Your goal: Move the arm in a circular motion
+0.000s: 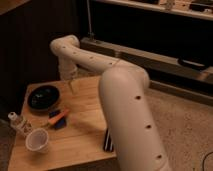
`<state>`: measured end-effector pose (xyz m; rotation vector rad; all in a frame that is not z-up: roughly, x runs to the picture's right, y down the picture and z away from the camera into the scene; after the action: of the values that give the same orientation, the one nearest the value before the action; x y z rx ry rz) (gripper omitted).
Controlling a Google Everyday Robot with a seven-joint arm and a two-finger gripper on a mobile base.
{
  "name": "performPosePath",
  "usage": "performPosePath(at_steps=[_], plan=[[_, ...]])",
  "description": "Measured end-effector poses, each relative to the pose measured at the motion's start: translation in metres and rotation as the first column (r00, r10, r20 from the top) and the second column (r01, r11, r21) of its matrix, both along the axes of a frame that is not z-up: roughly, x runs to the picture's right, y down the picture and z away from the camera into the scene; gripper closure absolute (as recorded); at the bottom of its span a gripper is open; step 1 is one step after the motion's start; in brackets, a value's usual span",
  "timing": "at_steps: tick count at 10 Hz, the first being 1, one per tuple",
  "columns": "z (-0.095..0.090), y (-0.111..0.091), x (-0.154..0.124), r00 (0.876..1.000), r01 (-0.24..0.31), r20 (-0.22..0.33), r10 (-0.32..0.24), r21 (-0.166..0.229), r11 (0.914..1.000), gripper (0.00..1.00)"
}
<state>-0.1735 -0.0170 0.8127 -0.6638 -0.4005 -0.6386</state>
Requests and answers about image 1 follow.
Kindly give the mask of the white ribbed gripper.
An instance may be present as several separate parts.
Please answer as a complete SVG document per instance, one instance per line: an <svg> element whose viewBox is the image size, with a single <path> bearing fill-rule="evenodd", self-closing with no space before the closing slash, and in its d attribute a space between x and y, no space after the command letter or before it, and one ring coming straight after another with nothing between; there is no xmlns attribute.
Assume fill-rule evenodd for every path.
<svg viewBox="0 0 213 171"><path fill-rule="evenodd" d="M68 86L72 93L75 93L75 89L72 85L72 79L76 78L78 75L77 65L69 58L59 57L58 70L61 80L68 80Z"/></svg>

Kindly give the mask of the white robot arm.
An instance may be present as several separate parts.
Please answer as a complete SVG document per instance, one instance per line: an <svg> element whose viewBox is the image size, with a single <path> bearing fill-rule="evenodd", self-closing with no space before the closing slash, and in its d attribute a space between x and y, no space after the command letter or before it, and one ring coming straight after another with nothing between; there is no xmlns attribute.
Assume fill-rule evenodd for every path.
<svg viewBox="0 0 213 171"><path fill-rule="evenodd" d="M80 65L101 75L99 99L122 171L172 171L168 155L150 111L146 91L149 75L122 59L84 50L68 35L51 41L60 77L67 79Z"/></svg>

